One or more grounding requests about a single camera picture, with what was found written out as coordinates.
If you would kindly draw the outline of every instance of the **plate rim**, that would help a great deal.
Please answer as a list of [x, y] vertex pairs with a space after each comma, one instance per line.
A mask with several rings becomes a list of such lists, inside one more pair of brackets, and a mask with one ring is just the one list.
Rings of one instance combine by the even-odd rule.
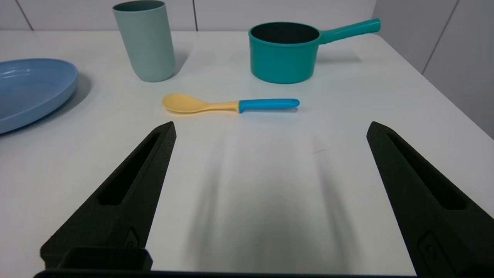
[[68, 62], [68, 61], [65, 61], [65, 60], [61, 60], [61, 59], [55, 59], [55, 58], [26, 58], [26, 59], [8, 60], [8, 61], [2, 61], [2, 62], [0, 62], [0, 65], [2, 65], [2, 64], [8, 64], [8, 63], [13, 63], [13, 62], [33, 61], [33, 60], [38, 60], [38, 61], [39, 61], [39, 60], [54, 61], [54, 62], [61, 62], [61, 63], [68, 64], [68, 65], [72, 66], [72, 68], [74, 69], [74, 75], [71, 77], [71, 81], [70, 81], [70, 83], [68, 84], [68, 86], [66, 86], [66, 88], [64, 88], [64, 89], [63, 89], [63, 90], [61, 90], [60, 92], [57, 92], [57, 93], [56, 93], [56, 94], [54, 94], [52, 97], [50, 97], [50, 98], [46, 99], [46, 100], [45, 100], [45, 101], [43, 101], [43, 102], [40, 102], [40, 103], [36, 104], [36, 105], [35, 105], [35, 106], [33, 106], [33, 107], [30, 107], [30, 108], [28, 108], [28, 109], [26, 109], [26, 110], [23, 110], [23, 111], [17, 112], [17, 113], [15, 113], [15, 114], [12, 114], [12, 115], [7, 116], [7, 117], [5, 117], [5, 118], [0, 118], [0, 123], [5, 122], [5, 121], [8, 121], [8, 120], [9, 120], [9, 119], [11, 119], [11, 118], [15, 118], [15, 117], [16, 117], [16, 116], [18, 116], [18, 115], [21, 115], [21, 114], [27, 113], [27, 112], [32, 111], [32, 110], [34, 110], [34, 109], [37, 109], [38, 107], [43, 106], [43, 105], [44, 105], [44, 104], [46, 104], [47, 102], [50, 102], [51, 100], [53, 100], [54, 98], [56, 98], [57, 96], [59, 96], [61, 93], [63, 93], [65, 90], [67, 90], [68, 88], [70, 88], [70, 86], [71, 86], [72, 84], [74, 84], [74, 82], [77, 80], [77, 77], [78, 77], [78, 75], [79, 75], [79, 71], [77, 70], [77, 67], [76, 67], [73, 63]]

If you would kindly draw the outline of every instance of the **white table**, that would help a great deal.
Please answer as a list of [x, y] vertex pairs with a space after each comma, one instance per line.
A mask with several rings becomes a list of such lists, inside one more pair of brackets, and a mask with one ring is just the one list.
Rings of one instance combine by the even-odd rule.
[[[177, 141], [147, 249], [153, 269], [413, 275], [369, 149], [396, 130], [494, 215], [494, 141], [385, 41], [320, 47], [314, 76], [249, 71], [245, 32], [175, 32], [180, 72], [133, 73], [118, 32], [0, 32], [0, 60], [54, 57], [80, 71], [64, 108], [0, 136], [0, 277], [44, 267], [41, 245], [156, 126]], [[298, 98], [296, 112], [177, 115], [161, 98]]]

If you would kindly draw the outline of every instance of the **wall seam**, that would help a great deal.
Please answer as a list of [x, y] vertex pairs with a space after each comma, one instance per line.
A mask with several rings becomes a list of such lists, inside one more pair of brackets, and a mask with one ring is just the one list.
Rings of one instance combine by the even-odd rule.
[[197, 28], [196, 0], [192, 0], [192, 8], [194, 9], [194, 22], [196, 23], [196, 32], [197, 32], [199, 30]]
[[429, 66], [429, 63], [432, 59], [432, 56], [434, 55], [434, 52], [436, 52], [436, 48], [437, 46], [439, 45], [439, 41], [443, 38], [443, 35], [444, 35], [444, 32], [446, 30], [446, 28], [448, 27], [448, 24], [450, 23], [450, 20], [451, 18], [453, 17], [453, 14], [454, 14], [454, 11], [456, 10], [456, 7], [458, 6], [458, 3], [460, 2], [460, 0], [456, 0], [456, 3], [454, 4], [453, 6], [453, 9], [451, 10], [451, 13], [448, 17], [448, 19], [446, 20], [446, 24], [444, 25], [444, 28], [443, 30], [441, 31], [441, 34], [439, 35], [439, 37], [437, 38], [437, 41], [436, 41], [436, 44], [434, 45], [434, 48], [432, 49], [432, 52], [429, 56], [429, 58], [427, 59], [427, 62], [425, 63], [425, 66], [424, 66], [424, 69], [422, 70], [421, 74], [424, 75], [425, 73], [425, 70], [427, 69], [427, 67]]
[[24, 16], [24, 20], [27, 22], [27, 24], [29, 25], [29, 29], [31, 29], [31, 31], [34, 31], [31, 23], [29, 22], [29, 19], [28, 17], [26, 16], [26, 13], [24, 12], [24, 10], [22, 9], [21, 7], [21, 4], [19, 3], [19, 0], [15, 0], [17, 6], [19, 7], [19, 10], [21, 10], [21, 13], [22, 13], [22, 16]]

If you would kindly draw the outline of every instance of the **yellow spoon bowl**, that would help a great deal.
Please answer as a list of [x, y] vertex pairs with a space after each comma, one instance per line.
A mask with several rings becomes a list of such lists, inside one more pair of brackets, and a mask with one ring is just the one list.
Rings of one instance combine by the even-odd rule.
[[163, 105], [170, 111], [179, 113], [196, 113], [207, 110], [230, 109], [242, 113], [244, 109], [287, 109], [300, 104], [294, 98], [249, 99], [229, 102], [205, 102], [182, 93], [165, 95]]
[[220, 103], [205, 102], [182, 93], [170, 93], [162, 100], [163, 105], [170, 111], [179, 113], [196, 113], [215, 109], [233, 109], [239, 113], [239, 101]]

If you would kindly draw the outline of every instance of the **cup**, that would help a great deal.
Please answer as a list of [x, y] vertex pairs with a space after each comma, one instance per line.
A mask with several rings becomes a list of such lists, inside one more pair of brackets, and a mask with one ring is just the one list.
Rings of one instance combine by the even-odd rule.
[[379, 31], [379, 19], [320, 31], [294, 22], [270, 22], [252, 27], [250, 70], [257, 78], [279, 84], [298, 83], [314, 73], [319, 45]]
[[135, 74], [143, 81], [163, 81], [175, 72], [175, 56], [165, 3], [141, 0], [113, 7], [123, 44]]

